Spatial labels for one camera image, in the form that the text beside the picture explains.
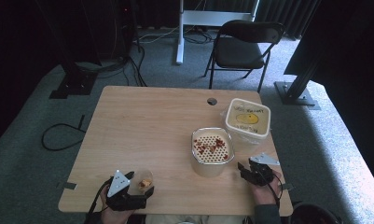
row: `chair backrest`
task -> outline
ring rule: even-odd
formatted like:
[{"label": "chair backrest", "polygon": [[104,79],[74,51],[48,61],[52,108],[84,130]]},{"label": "chair backrest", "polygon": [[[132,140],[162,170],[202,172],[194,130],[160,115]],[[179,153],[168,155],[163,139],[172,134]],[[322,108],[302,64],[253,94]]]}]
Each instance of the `chair backrest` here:
[{"label": "chair backrest", "polygon": [[219,29],[217,37],[230,35],[245,42],[278,44],[284,34],[279,22],[228,21]]}]

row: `black metal base plate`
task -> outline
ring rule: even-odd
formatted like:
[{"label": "black metal base plate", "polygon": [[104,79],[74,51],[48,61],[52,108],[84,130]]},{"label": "black metal base plate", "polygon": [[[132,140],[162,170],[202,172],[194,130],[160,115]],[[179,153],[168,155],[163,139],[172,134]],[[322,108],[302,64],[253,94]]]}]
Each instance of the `black metal base plate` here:
[{"label": "black metal base plate", "polygon": [[53,91],[49,99],[67,99],[68,95],[90,95],[97,73],[82,72],[85,76],[77,86],[68,85],[68,76],[62,80],[61,85],[56,91]]},{"label": "black metal base plate", "polygon": [[289,87],[292,85],[292,82],[274,82],[274,86],[279,92],[280,98],[282,99],[283,104],[285,105],[306,105],[310,110],[321,110],[321,107],[318,105],[317,101],[313,100],[309,91],[305,89],[303,93],[297,98],[287,98],[286,94],[289,90]]}]

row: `table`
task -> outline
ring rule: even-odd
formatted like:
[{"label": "table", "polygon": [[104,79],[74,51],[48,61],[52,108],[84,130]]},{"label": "table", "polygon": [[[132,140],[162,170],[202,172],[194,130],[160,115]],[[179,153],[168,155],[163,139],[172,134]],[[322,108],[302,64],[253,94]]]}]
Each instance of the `table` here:
[{"label": "table", "polygon": [[222,26],[225,22],[232,20],[253,21],[256,16],[258,4],[259,0],[255,0],[251,13],[197,11],[184,10],[184,0],[180,0],[180,25],[176,63],[182,64],[184,61],[184,25]]},{"label": "table", "polygon": [[[209,105],[209,98],[217,104]],[[197,175],[189,160],[192,133],[224,127],[221,113],[233,98],[261,103],[253,91],[105,87],[68,178],[76,188],[64,189],[60,210],[88,212],[97,190],[116,170],[148,168],[155,192],[137,214],[253,215],[254,202],[237,162],[247,166],[248,158],[261,152],[278,159],[271,135],[259,145],[234,142],[235,158],[217,177]],[[283,173],[280,166],[272,168]],[[287,190],[280,214],[292,214]]]}]

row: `sleeve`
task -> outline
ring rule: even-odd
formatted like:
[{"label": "sleeve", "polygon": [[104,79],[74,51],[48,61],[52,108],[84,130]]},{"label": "sleeve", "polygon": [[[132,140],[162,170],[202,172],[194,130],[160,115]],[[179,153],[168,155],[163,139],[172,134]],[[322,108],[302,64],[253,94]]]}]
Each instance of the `sleeve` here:
[{"label": "sleeve", "polygon": [[281,224],[279,208],[276,204],[261,204],[255,207],[256,224]]}]

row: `gray carpet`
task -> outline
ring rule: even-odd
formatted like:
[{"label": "gray carpet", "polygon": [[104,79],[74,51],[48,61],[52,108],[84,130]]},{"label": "gray carpet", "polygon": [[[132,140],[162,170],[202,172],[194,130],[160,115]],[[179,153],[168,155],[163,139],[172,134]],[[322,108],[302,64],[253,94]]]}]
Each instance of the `gray carpet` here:
[{"label": "gray carpet", "polygon": [[[144,35],[157,32],[143,31]],[[207,89],[209,78],[201,75],[212,44],[186,42],[182,65],[175,64],[176,44],[174,38],[142,44],[145,57],[141,75],[147,86]],[[261,91],[263,104],[272,111],[271,133],[284,177],[295,187],[290,191],[291,199],[320,204],[345,223],[374,223],[374,179],[325,88],[313,82],[308,85],[321,110],[283,105],[276,92],[274,81],[295,79],[283,72],[297,45],[297,41],[285,37],[273,49]],[[142,53],[133,46],[131,56],[139,63]],[[240,79],[242,74],[217,73],[214,89],[256,91],[259,72],[247,79]],[[50,100],[50,93],[58,88],[63,76],[60,66],[50,71],[0,139],[0,223],[84,221],[82,213],[67,214],[58,209],[62,195],[59,184],[67,180],[80,145],[48,151],[41,144],[41,135],[57,123],[78,126],[82,116],[81,129],[86,130],[103,87],[137,84],[128,63],[123,69],[101,73],[91,95]],[[56,127],[47,133],[45,142],[51,147],[64,147],[81,139],[82,132]]]}]

